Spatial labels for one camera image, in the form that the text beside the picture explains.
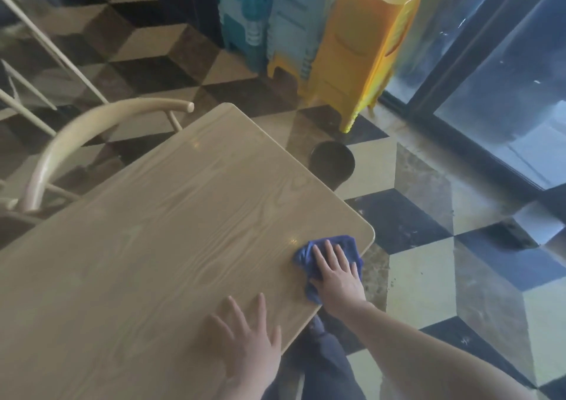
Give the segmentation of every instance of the wooden table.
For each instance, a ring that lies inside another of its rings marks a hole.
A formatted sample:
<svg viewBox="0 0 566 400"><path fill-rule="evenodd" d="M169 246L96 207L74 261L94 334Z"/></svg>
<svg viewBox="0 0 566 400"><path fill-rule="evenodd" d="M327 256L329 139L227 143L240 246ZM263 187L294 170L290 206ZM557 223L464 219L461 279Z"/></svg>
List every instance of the wooden table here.
<svg viewBox="0 0 566 400"><path fill-rule="evenodd" d="M0 398L207 399L207 315L265 293L287 347L317 310L292 262L371 226L222 104L0 254Z"/></svg>

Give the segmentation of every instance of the blue plastic stool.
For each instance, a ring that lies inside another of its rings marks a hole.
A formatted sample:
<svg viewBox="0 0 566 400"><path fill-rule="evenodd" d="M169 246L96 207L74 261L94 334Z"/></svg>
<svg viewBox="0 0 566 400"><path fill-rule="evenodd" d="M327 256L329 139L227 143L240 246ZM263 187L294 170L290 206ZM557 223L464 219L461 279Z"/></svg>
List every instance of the blue plastic stool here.
<svg viewBox="0 0 566 400"><path fill-rule="evenodd" d="M267 74L276 68L297 78L304 94L311 64L324 35L324 26L334 0L273 0L267 31Z"/></svg>
<svg viewBox="0 0 566 400"><path fill-rule="evenodd" d="M265 68L265 32L273 0L219 0L222 37L227 50L237 48L253 72Z"/></svg>

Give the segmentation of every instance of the cleaning rag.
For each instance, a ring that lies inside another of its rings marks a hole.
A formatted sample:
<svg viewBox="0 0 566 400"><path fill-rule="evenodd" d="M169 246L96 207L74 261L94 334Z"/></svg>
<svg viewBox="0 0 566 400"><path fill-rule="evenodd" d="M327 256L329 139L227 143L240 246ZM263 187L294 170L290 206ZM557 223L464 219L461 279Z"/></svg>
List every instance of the cleaning rag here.
<svg viewBox="0 0 566 400"><path fill-rule="evenodd" d="M303 268L303 270L307 274L307 286L305 287L305 294L307 295L308 300L319 305L322 304L322 302L320 301L320 297L315 286L311 284L310 279L322 279L322 273L320 272L320 269L316 264L315 254L312 251L312 247L315 245L318 246L320 252L324 256L326 261L328 261L328 257L326 255L326 246L324 245L324 241L326 241L326 239L328 239L333 246L340 245L342 247L344 255L346 256L350 264L356 263L358 267L359 278L362 279L363 261L359 256L358 248L356 247L356 240L354 238L348 235L341 235L334 236L332 238L322 238L309 241L305 246L297 251L297 253L293 257L293 261L295 262L295 264Z"/></svg>

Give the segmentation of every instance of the tiled floor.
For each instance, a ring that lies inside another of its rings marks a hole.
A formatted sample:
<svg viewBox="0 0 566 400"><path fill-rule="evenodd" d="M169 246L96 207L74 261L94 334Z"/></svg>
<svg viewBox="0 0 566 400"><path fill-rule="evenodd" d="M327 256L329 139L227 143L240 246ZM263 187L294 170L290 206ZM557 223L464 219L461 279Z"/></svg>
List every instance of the tiled floor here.
<svg viewBox="0 0 566 400"><path fill-rule="evenodd" d="M497 223L521 202L385 108L364 111L349 134L337 132L337 113L320 103L305 107L292 78L251 73L239 56L216 47L158 0L51 3L37 9L24 2L23 8L111 101L193 101L194 113L178 114L183 126L232 102L303 164L319 142L348 145L356 169L336 193L376 231L364 256L368 299L489 361L532 389L533 398L566 398L566 240L517 249ZM60 129L98 104L25 33L4 39L3 58L59 106L51 111L18 89L47 124ZM75 153L56 184L84 193L172 134L162 113L122 123ZM0 112L0 178L7 181L0 197L21 195L47 141L24 118ZM0 240L26 229L1 219ZM357 339L326 320L352 353L368 399L392 398L394 389Z"/></svg>

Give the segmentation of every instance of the hand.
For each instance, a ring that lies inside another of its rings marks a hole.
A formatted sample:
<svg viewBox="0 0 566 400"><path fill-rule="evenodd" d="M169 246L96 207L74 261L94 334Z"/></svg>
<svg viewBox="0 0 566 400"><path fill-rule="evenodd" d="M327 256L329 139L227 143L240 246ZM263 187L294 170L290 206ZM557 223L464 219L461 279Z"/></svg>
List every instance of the hand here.
<svg viewBox="0 0 566 400"><path fill-rule="evenodd" d="M263 293L258 298L258 326L250 329L236 301L228 297L234 316L233 327L217 315L212 315L223 332L223 352L226 375L234 384L243 387L248 397L263 395L274 381L281 362L281 327L267 336L267 310Z"/></svg>
<svg viewBox="0 0 566 400"><path fill-rule="evenodd" d="M366 301L362 281L359 279L356 263L348 263L344 251L339 245L332 249L330 241L324 243L328 262L324 260L318 246L313 246L316 264L322 272L322 281L311 279L318 290L320 299L328 313L340 320L347 311Z"/></svg>

